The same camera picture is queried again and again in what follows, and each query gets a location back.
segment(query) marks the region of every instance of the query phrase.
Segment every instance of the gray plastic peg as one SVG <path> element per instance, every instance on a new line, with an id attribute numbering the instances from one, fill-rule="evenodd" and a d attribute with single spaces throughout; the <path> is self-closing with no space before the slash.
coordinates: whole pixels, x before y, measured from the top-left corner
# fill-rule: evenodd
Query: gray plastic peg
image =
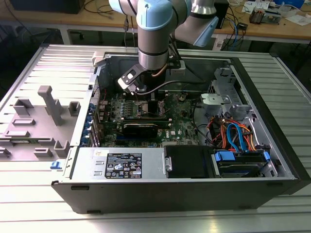
<path id="1" fill-rule="evenodd" d="M 55 125 L 59 126 L 62 124 L 62 118 L 60 116 L 59 109 L 56 107 L 55 100 L 53 99 L 51 92 L 51 86 L 40 86 L 38 95 L 43 98 Z"/>

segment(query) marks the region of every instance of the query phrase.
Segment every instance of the motherboard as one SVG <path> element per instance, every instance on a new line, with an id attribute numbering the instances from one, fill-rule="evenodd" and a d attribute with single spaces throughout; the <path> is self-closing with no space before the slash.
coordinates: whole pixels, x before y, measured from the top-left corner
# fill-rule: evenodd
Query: motherboard
<path id="1" fill-rule="evenodd" d="M 193 97 L 163 93 L 157 100 L 114 96 L 101 101 L 102 147 L 198 145 L 192 122 Z"/>

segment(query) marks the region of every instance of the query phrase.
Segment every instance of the power supply label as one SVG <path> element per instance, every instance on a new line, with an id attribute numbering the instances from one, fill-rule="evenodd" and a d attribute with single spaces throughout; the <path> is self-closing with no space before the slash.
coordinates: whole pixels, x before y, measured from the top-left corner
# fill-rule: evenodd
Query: power supply label
<path id="1" fill-rule="evenodd" d="M 107 179 L 141 178 L 141 153 L 110 153 L 107 155 L 105 177 Z"/>

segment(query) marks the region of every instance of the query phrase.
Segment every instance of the green circuit board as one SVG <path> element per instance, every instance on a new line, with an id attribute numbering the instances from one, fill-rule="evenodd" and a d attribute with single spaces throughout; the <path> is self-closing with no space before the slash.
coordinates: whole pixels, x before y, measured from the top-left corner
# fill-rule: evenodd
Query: green circuit board
<path id="1" fill-rule="evenodd" d="M 153 113 L 148 112 L 151 105 Z M 165 145 L 198 145 L 191 113 L 193 99 L 185 94 L 173 93 L 160 101 L 126 100 L 115 95 L 107 100 L 101 112 L 104 129 L 102 147 L 163 147 Z M 153 138 L 124 138 L 125 124 L 154 124 L 158 126 Z"/>

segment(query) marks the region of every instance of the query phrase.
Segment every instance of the robotic arm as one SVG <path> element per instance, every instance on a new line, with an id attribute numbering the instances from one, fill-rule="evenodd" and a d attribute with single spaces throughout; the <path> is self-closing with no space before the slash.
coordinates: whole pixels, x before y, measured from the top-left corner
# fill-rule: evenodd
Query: robotic arm
<path id="1" fill-rule="evenodd" d="M 143 91 L 138 78 L 148 88 L 165 81 L 170 34 L 196 46 L 205 46 L 218 18 L 214 0 L 109 0 L 112 9 L 136 16 L 138 24 L 138 61 L 119 80 L 126 92 Z"/>

